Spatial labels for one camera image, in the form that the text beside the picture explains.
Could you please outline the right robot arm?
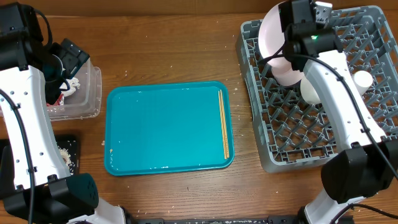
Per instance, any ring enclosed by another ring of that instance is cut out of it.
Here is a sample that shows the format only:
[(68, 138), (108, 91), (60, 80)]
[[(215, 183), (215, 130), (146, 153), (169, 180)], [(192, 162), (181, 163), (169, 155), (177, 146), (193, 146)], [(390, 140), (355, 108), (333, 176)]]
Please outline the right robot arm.
[(279, 5), (284, 57), (312, 84), (330, 125), (337, 156), (321, 170), (323, 190), (301, 209), (303, 223), (336, 223), (397, 178), (397, 141), (386, 138), (351, 78), (343, 46), (313, 1)]

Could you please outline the white round bowl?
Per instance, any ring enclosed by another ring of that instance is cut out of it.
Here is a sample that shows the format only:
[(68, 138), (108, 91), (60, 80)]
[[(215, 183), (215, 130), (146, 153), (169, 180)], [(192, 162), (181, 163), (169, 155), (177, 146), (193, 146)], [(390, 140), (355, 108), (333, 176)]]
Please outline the white round bowl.
[(307, 80), (306, 77), (303, 77), (300, 81), (300, 92), (301, 96), (304, 99), (304, 101), (308, 104), (313, 104), (317, 105), (320, 104), (320, 98), (315, 91), (314, 87), (312, 84)]

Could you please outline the rice and food scraps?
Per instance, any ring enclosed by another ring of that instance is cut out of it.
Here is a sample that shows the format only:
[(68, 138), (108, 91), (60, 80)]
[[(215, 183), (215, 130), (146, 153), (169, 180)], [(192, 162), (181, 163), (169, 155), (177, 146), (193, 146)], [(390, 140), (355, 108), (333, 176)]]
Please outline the rice and food scraps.
[(60, 154), (65, 161), (71, 175), (79, 173), (80, 149), (76, 140), (57, 142)]

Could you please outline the white tissue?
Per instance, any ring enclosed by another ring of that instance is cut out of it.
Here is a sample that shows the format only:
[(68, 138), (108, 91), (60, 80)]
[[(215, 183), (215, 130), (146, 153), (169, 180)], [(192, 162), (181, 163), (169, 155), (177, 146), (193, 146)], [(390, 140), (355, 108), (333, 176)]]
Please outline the white tissue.
[(72, 94), (74, 94), (74, 92), (77, 91), (77, 89), (80, 88), (79, 79), (77, 79), (75, 77), (72, 78), (71, 80), (67, 79), (67, 82), (68, 82), (69, 86), (67, 86), (65, 83), (63, 83), (60, 87), (61, 92), (64, 95), (64, 97), (71, 96)]

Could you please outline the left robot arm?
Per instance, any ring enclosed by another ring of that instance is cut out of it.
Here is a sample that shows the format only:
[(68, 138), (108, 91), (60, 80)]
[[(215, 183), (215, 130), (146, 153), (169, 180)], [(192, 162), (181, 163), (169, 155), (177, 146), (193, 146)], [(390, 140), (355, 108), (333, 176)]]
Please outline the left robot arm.
[(90, 56), (68, 39), (44, 39), (42, 16), (18, 2), (1, 7), (1, 111), (14, 187), (4, 208), (29, 223), (133, 223), (98, 195), (90, 174), (71, 174), (60, 154), (47, 107)]

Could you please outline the wooden chopstick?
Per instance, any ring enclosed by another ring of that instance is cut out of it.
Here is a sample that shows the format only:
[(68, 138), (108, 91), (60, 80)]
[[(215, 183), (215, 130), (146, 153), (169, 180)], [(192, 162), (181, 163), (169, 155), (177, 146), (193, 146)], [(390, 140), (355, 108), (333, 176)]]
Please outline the wooden chopstick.
[(227, 159), (227, 152), (226, 152), (226, 137), (225, 137), (225, 129), (224, 129), (224, 113), (223, 113), (223, 103), (222, 103), (222, 92), (221, 90), (218, 91), (218, 99), (219, 99), (219, 109), (220, 109), (220, 123), (221, 123), (221, 133), (223, 138), (223, 154), (224, 159)]
[(222, 92), (222, 103), (223, 103), (223, 113), (224, 113), (224, 117), (223, 117), (224, 118), (224, 129), (225, 129), (225, 137), (226, 137), (226, 152), (227, 152), (227, 156), (229, 159), (228, 133), (227, 133), (227, 129), (226, 129), (226, 115), (225, 115), (225, 110), (224, 110), (223, 92)]

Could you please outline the large pink plate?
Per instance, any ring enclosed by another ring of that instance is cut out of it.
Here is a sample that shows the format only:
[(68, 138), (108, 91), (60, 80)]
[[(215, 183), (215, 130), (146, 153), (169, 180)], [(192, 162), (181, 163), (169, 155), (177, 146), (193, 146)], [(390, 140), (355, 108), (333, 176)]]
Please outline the large pink plate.
[[(258, 46), (262, 58), (274, 55), (285, 42), (282, 32), (279, 5), (275, 5), (262, 20), (259, 34)], [(298, 83), (304, 76), (299, 70), (293, 71), (291, 63), (284, 57), (274, 58), (268, 61), (271, 66), (271, 72), (277, 82), (283, 86), (292, 86)]]

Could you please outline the red snack wrapper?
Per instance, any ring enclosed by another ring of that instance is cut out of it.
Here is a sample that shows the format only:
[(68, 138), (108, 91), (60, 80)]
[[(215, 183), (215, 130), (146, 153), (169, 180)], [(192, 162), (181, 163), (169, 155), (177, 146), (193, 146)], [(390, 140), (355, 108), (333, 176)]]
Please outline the red snack wrapper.
[(64, 94), (61, 93), (54, 104), (47, 103), (47, 106), (62, 106), (64, 105), (64, 99), (65, 99)]

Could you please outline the white paper cup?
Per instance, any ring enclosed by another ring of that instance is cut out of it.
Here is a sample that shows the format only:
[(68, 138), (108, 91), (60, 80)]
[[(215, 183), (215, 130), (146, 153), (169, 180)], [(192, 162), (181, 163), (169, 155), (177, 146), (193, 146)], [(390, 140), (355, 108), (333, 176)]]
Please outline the white paper cup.
[(373, 77), (369, 72), (357, 71), (352, 79), (360, 95), (364, 95), (373, 84)]

